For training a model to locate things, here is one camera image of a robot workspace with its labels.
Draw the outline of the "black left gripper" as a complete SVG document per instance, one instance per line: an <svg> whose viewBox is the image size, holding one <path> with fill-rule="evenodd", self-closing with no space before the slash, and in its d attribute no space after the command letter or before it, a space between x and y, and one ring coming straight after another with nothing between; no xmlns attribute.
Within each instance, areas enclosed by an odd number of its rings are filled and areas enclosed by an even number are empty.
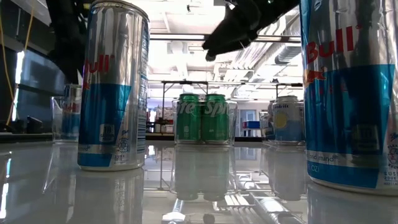
<svg viewBox="0 0 398 224"><path fill-rule="evenodd" d="M49 53L57 59L57 66L72 84L79 84L83 71L86 22L90 0L46 0L55 34L54 49Z"/></svg>

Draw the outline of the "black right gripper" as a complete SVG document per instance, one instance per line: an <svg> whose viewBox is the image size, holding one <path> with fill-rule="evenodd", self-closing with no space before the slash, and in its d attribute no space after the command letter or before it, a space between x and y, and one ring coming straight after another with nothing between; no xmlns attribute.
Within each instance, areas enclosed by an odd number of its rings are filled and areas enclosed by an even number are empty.
<svg viewBox="0 0 398 224"><path fill-rule="evenodd" d="M235 0L234 8L205 39L209 54L224 54L246 48L258 37L259 29L277 21L298 6L299 0Z"/></svg>

